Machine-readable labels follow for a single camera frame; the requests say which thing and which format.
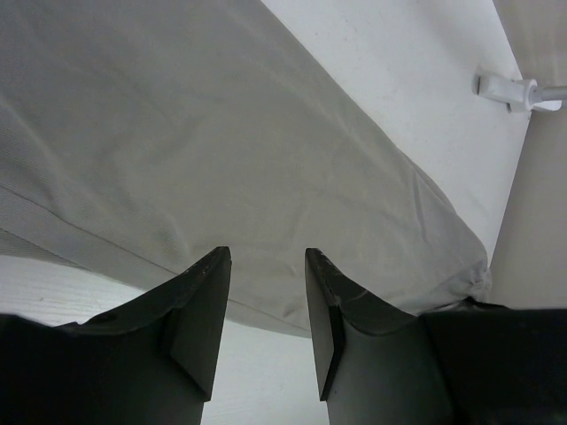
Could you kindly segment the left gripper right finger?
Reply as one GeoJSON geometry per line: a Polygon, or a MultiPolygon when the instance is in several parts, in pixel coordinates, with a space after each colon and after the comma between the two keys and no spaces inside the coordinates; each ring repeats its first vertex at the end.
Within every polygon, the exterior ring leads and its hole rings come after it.
{"type": "Polygon", "coordinates": [[[563,424],[566,312],[467,298],[414,316],[305,253],[320,399],[332,424],[563,424]]]}

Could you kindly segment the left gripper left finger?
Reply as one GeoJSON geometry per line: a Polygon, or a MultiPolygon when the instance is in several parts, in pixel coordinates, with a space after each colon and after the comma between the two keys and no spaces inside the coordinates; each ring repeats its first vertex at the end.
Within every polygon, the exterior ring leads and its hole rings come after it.
{"type": "Polygon", "coordinates": [[[79,324],[1,318],[4,424],[198,424],[211,399],[231,256],[79,324]]]}

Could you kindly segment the grey trousers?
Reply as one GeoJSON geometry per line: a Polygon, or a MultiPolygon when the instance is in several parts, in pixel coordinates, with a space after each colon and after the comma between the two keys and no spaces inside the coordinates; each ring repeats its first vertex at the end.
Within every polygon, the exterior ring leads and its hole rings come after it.
{"type": "Polygon", "coordinates": [[[412,314],[485,247],[259,1],[4,1],[1,252],[140,289],[217,246],[227,315],[307,336],[305,251],[412,314]]]}

